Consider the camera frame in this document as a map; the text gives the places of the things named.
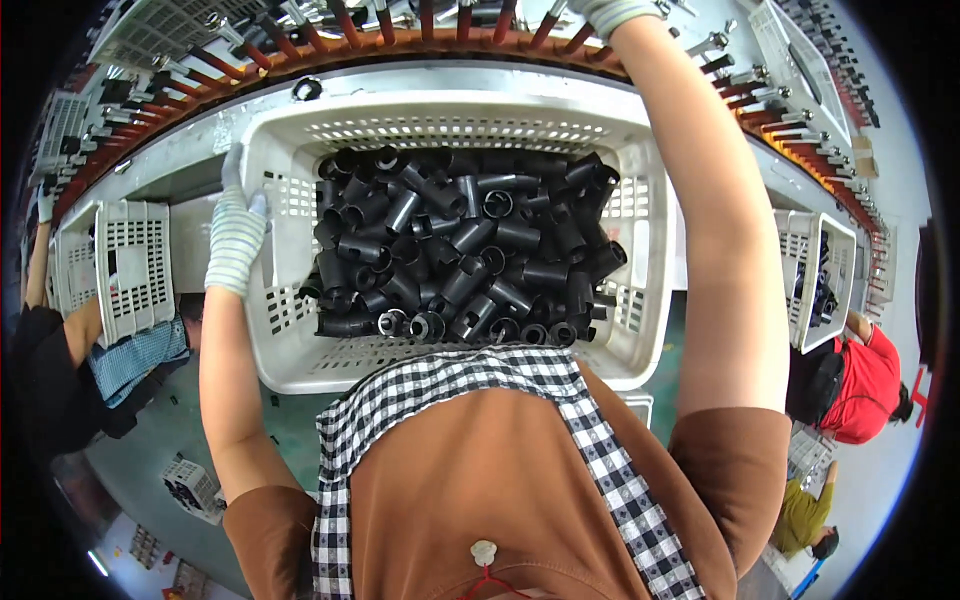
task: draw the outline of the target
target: blue shirt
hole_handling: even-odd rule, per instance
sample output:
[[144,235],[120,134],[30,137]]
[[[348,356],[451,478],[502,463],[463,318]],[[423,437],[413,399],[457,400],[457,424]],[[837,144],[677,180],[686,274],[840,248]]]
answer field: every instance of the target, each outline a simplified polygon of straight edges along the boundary
[[183,321],[177,315],[173,321],[135,333],[110,348],[94,346],[86,362],[107,408],[114,408],[154,367],[189,353]]

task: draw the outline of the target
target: white glove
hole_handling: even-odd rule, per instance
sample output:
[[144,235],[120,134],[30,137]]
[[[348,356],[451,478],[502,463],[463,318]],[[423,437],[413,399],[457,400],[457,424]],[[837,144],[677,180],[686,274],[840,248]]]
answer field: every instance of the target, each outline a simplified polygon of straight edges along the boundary
[[245,298],[250,269],[267,231],[267,195],[262,189],[253,192],[248,208],[240,187],[241,156],[243,144],[233,144],[220,172],[224,193],[213,208],[204,288],[215,285]]
[[54,219],[54,203],[57,201],[57,198],[53,194],[47,194],[43,196],[43,192],[40,192],[40,197],[36,199],[36,221],[38,223],[50,223]]
[[567,6],[586,17],[605,44],[610,42],[613,30],[630,19],[647,14],[663,18],[649,0],[569,0]]

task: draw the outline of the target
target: checkered apron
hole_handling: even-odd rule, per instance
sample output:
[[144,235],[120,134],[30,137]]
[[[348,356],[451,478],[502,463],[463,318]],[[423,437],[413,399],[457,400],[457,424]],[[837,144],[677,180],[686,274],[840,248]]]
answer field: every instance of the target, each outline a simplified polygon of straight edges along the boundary
[[663,509],[600,415],[569,348],[509,345],[396,362],[317,416],[322,450],[311,558],[313,587],[321,598],[353,598],[349,477],[371,444],[435,404],[489,388],[519,390],[557,404],[654,598],[706,597]]

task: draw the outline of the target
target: red string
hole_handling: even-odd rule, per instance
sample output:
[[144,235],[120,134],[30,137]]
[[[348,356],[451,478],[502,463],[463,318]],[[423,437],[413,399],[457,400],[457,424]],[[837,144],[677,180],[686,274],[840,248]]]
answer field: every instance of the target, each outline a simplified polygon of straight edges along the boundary
[[470,588],[470,591],[467,592],[467,595],[466,595],[466,596],[460,596],[460,597],[457,598],[456,600],[471,600],[471,598],[473,598],[473,595],[476,594],[477,590],[480,589],[480,587],[483,586],[484,584],[486,584],[487,582],[490,582],[490,583],[492,583],[492,584],[497,584],[498,586],[501,586],[502,588],[505,588],[507,591],[510,591],[510,592],[512,592],[512,593],[515,593],[516,595],[518,595],[518,596],[521,597],[521,598],[530,598],[530,597],[532,597],[532,596],[528,596],[528,595],[525,594],[525,593],[516,591],[513,586],[511,586],[510,584],[508,584],[508,583],[505,582],[505,581],[500,581],[499,579],[497,579],[497,578],[495,578],[495,577],[491,577],[491,575],[490,575],[490,566],[489,566],[489,565],[486,565],[486,566],[483,567],[483,579],[481,579],[480,581],[478,581],[472,588]]

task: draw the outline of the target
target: yellow shirt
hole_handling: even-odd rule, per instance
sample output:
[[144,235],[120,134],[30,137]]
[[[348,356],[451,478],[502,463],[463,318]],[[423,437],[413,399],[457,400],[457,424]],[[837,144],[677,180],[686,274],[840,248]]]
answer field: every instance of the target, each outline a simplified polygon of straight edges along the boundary
[[827,522],[830,502],[833,501],[833,484],[824,485],[820,499],[800,489],[800,481],[786,482],[780,518],[771,538],[773,544],[786,558],[791,558],[811,543]]

